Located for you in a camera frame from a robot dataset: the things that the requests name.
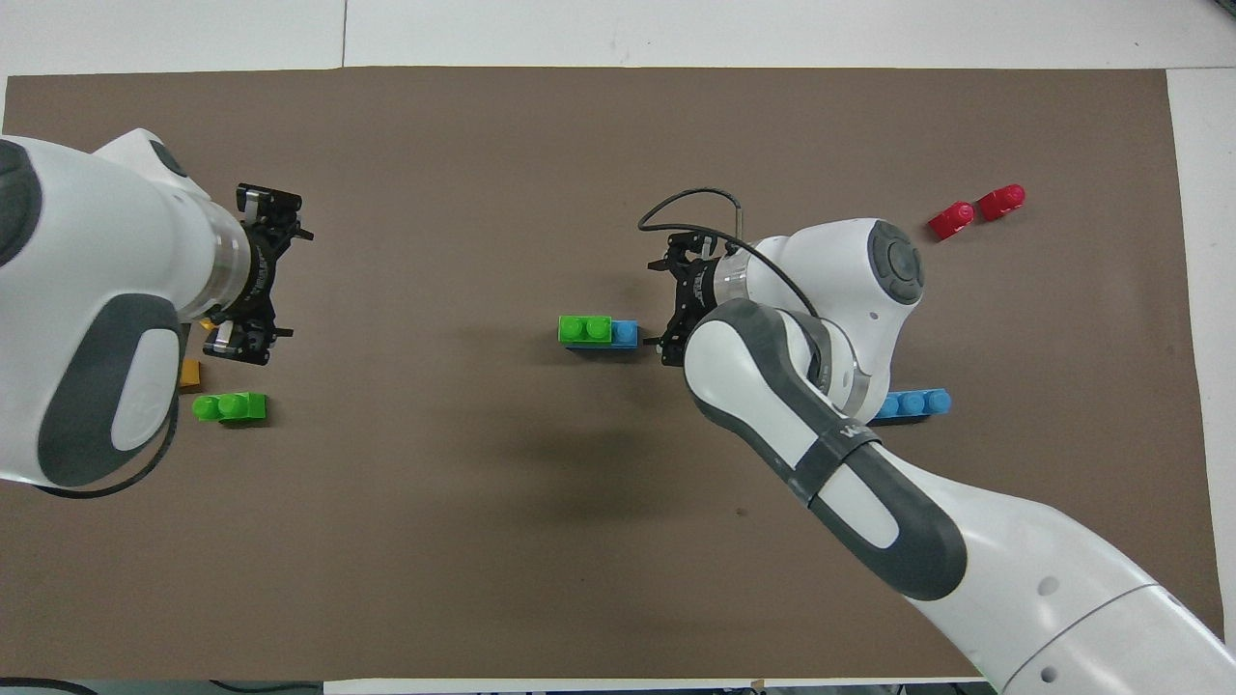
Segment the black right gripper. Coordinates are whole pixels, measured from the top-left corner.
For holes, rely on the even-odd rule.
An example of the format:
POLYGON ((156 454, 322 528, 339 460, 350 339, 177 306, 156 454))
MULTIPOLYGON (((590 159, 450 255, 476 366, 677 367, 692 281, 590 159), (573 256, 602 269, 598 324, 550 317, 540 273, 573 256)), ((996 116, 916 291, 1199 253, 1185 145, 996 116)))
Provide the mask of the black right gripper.
POLYGON ((724 254, 726 241, 714 235, 671 232, 662 256, 649 263, 650 271, 674 273, 676 282, 674 329, 644 339, 666 369, 684 369, 693 329, 714 310, 716 257, 724 254))

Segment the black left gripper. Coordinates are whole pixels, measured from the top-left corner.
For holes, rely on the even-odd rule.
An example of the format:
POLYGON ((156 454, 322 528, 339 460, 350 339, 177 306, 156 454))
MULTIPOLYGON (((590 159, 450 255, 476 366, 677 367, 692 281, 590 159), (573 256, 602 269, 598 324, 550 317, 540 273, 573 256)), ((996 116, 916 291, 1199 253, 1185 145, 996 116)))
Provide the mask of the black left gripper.
POLYGON ((250 271, 234 301, 208 309, 208 320, 216 326, 205 339, 205 356, 265 366, 274 343, 295 334, 290 328, 274 326, 272 291, 274 268, 286 252, 286 242, 293 237, 314 240, 314 234, 302 225, 302 207, 303 198, 290 192, 239 184, 241 225, 251 251, 250 271))

